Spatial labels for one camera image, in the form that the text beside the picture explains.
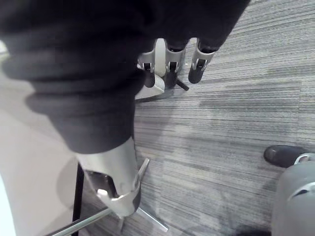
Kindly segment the right robot hand black cloth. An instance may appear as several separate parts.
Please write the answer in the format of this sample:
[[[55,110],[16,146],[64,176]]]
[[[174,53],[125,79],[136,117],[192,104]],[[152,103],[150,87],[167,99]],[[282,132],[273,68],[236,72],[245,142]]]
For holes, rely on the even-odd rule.
[[[78,158],[97,196],[120,217],[137,211],[141,187],[134,148],[138,61],[158,38],[181,51],[196,37],[212,53],[247,0],[3,0],[0,39],[11,79],[46,115]]]

